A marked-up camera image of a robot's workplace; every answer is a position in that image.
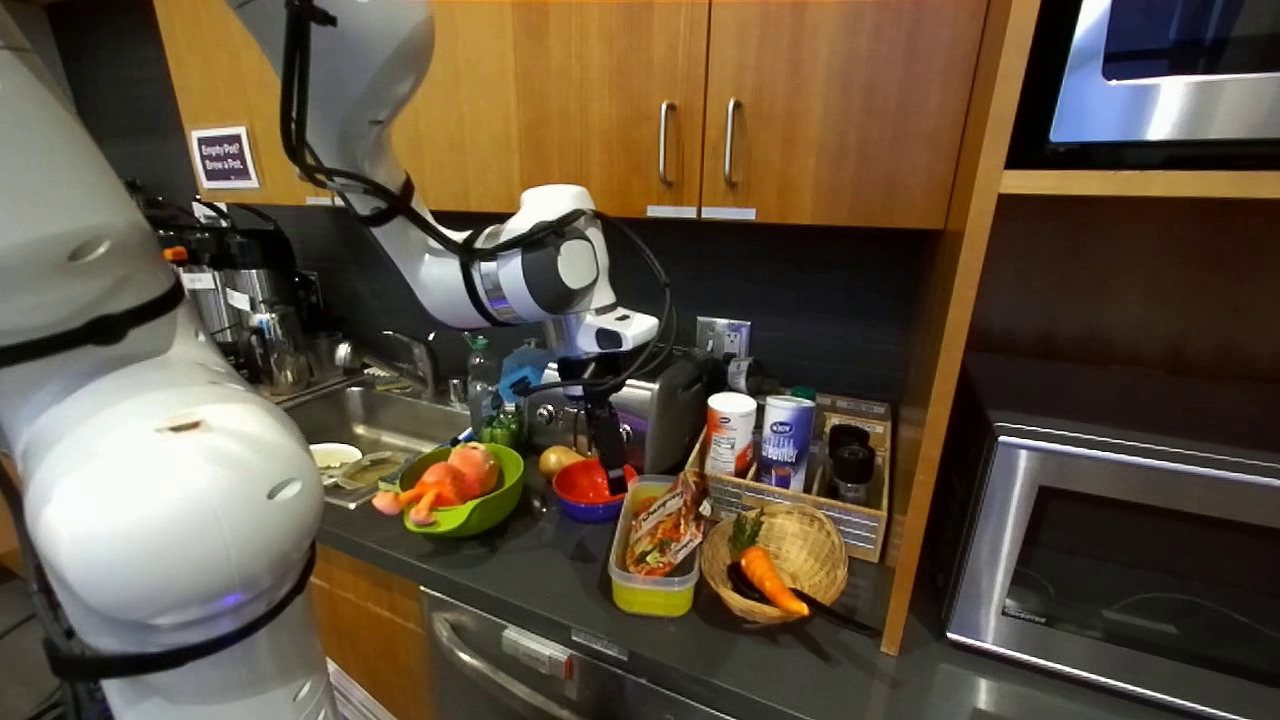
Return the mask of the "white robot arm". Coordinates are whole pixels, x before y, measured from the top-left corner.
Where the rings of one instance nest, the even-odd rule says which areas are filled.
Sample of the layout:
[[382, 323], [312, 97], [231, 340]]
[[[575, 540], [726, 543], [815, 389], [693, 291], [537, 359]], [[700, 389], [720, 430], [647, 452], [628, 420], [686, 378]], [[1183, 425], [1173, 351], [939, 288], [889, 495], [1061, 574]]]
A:
[[[566, 359], [657, 340], [582, 184], [437, 225], [389, 126], [430, 0], [227, 0], [280, 70], [280, 138], [447, 328], [547, 323]], [[181, 272], [22, 32], [0, 44], [0, 436], [63, 720], [333, 720], [304, 598], [324, 486], [304, 430], [199, 332]]]

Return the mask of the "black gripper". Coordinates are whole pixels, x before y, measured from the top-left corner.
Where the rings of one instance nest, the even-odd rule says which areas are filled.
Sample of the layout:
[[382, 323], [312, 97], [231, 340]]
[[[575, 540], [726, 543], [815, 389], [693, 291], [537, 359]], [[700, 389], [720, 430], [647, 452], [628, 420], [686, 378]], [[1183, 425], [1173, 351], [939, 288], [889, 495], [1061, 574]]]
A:
[[653, 378], [646, 375], [647, 351], [597, 355], [583, 364], [583, 411], [587, 436], [605, 469], [628, 462], [625, 416], [653, 403]]

